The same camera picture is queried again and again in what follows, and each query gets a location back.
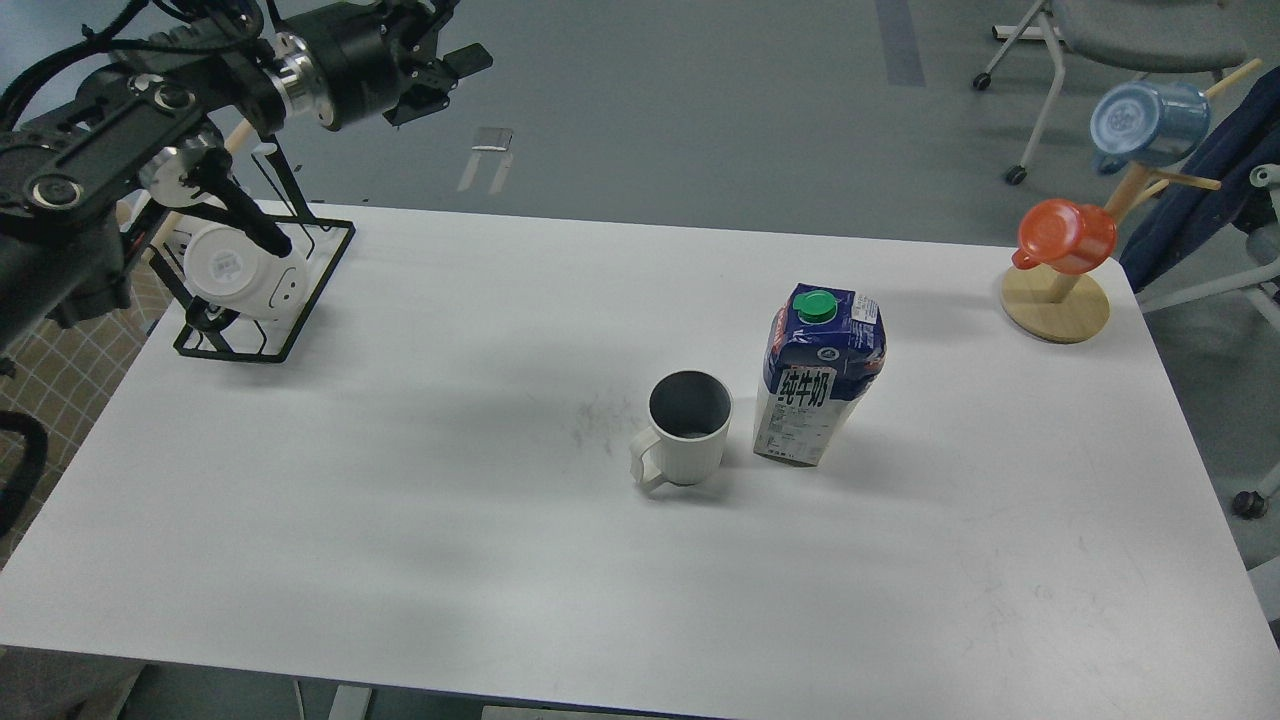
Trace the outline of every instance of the gray floor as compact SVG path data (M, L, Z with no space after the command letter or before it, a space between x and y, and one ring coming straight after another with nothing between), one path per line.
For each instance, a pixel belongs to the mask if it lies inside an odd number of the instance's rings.
M289 14L321 3L280 4ZM1005 186L1048 85L1047 54L1015 49L986 94L969 79L996 50L989 24L1015 22L1027 4L826 0L782 12L767 0L472 0L442 47L481 41L497 63L465 81L447 111L399 131L369 120L332 135L294 122L282 141L308 197L328 202L1011 247L1039 200L1101 204L1111 192L1115 179L1089 170L1087 120L1107 88L1130 78L1069 55L1030 178ZM91 14L108 14L72 0L10 0L5 12L0 81L74 41L79 22L104 24ZM1274 64L1280 6L1236 0L1230 12ZM166 26L159 13L146 18L151 29ZM73 78L51 86L37 109L73 87ZM1243 94L1228 92L1215 109L1225 114ZM481 126L515 131L497 193L497 158L458 191ZM252 172L243 178L269 193ZM1152 290L1249 265L1243 236L1224 231ZM856 268L850 275L856 284ZM1148 324L1225 506L1280 460L1271 361L1280 334L1238 296L1155 313ZM1228 523L1247 566L1280 553L1280 512ZM323 708L333 684L307 683L307 693ZM375 705L375 717L479 716L477 702L384 694L392 700ZM163 667L140 683L125 717L287 717L292 708L283 678Z

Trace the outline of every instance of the gray chair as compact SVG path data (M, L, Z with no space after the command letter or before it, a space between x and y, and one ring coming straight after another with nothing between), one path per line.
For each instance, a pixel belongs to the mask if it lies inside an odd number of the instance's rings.
M1248 50L1226 23L1220 0L1036 0L987 69L973 78L974 90L991 86L991 73L1034 22L1053 61L1053 83L1041 108L1032 137L1005 182L1027 179L1053 101L1062 91L1061 38L1075 54L1139 73L1215 73L1244 61Z

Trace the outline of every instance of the green bottle cap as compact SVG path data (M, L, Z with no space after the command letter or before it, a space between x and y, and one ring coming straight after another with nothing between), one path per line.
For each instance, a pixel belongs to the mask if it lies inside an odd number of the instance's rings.
M836 296L826 290L813 290L797 295L791 307L800 313L800 320L805 323L826 323L836 316Z

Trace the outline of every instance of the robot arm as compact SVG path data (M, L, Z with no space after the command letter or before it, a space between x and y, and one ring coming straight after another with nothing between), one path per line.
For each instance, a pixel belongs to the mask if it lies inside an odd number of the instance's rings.
M204 17L118 44L114 63L73 101L0 131L0 351L42 316L68 328L129 305L128 273L147 225L164 215L152 208L122 236L113 210L134 190L164 208L216 196L255 243L288 254L288 240L229 179L207 113L234 105L269 136L300 114L337 131L374 113L399 126L443 110L460 78L493 64L480 45L436 58L457 3L334 3L280 20L270 44L236 42L261 28L255 4L188 3L206 6Z

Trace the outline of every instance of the black wire mug rack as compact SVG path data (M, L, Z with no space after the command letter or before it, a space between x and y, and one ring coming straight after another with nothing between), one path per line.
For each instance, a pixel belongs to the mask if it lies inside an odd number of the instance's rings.
M315 310L320 295L329 284L334 269L347 252L352 237L356 234L356 225L351 220L330 218L317 218L307 206L302 192L298 188L293 172L284 151L274 137L264 138L269 143L270 152L266 155L271 169L280 184L271 179L270 173L262 167L259 155L255 152L253 164L262 177L275 191L276 197L288 209L288 215L271 215L280 229L289 236L294 247L301 250L301 245L308 245L305 252L308 277L308 293L301 310L292 319L257 320L244 315L236 316L229 324L218 327L198 328L193 325L192 318L198 316L209 307L202 299L192 296L182 279L182 260L178 258L170 243L164 242L160 247L150 247L147 264L156 273L156 277L173 293L182 307L186 318L173 347L179 355L186 357L204 357L206 360L224 360L230 363L284 363L289 351L302 334L302 328Z

